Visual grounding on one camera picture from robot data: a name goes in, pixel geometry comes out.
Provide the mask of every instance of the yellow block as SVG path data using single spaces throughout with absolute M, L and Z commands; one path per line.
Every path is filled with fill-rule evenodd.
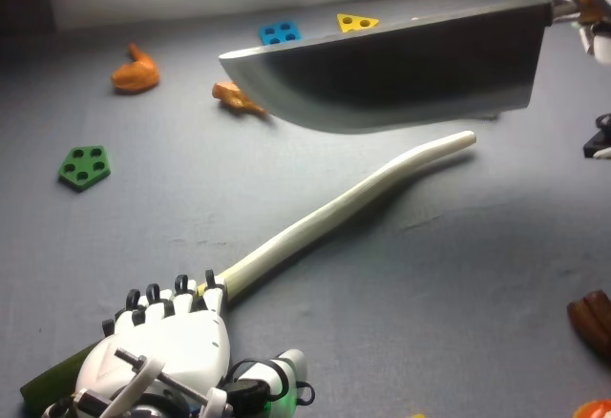
M 337 14 L 337 23 L 340 24 L 342 33 L 352 30 L 364 30 L 375 27 L 380 23 L 378 19 L 362 17 L 360 15 Z

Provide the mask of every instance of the blue square block with holes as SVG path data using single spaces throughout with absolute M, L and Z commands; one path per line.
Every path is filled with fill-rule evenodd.
M 287 41 L 297 41 L 302 36 L 297 30 L 295 22 L 284 21 L 276 24 L 265 25 L 259 30 L 261 41 L 265 46 L 269 44 L 286 43 Z

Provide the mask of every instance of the green pentagon block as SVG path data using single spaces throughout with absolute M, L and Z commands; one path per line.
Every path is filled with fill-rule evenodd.
M 110 174 L 111 166 L 104 146 L 72 148 L 59 167 L 59 179 L 78 192 L 93 186 Z

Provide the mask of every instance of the orange toy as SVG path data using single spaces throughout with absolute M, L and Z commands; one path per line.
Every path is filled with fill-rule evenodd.
M 142 52 L 134 43 L 129 46 L 134 63 L 124 64 L 116 70 L 111 79 L 119 91 L 139 93 L 147 91 L 159 83 L 159 69 L 155 61 Z
M 611 411 L 611 401 L 595 401 L 582 405 L 573 415 L 573 418 L 603 418 Z
M 212 96 L 231 108 L 250 110 L 257 115 L 265 114 L 265 110 L 254 104 L 233 82 L 217 82 L 212 88 Z

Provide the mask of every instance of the gray tabletop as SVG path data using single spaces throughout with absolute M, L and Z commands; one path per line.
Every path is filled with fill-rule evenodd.
M 530 106 L 496 122 L 362 136 L 313 132 L 218 107 L 220 53 L 260 25 L 337 30 L 335 13 L 400 21 L 499 0 L 390 0 L 142 24 L 6 41 L 0 68 L 0 390 L 98 340 L 132 287 L 202 279 L 414 145 L 474 130 L 472 151 L 419 173 L 320 241 L 229 314 L 233 358 L 299 347 L 317 399 L 307 417 L 569 416 L 609 396 L 608 369 L 565 305 L 611 289 L 611 164 L 585 159 L 611 71 L 569 26 L 548 30 Z M 137 42 L 161 84 L 109 76 Z M 109 178 L 56 181 L 69 149 L 102 144 Z

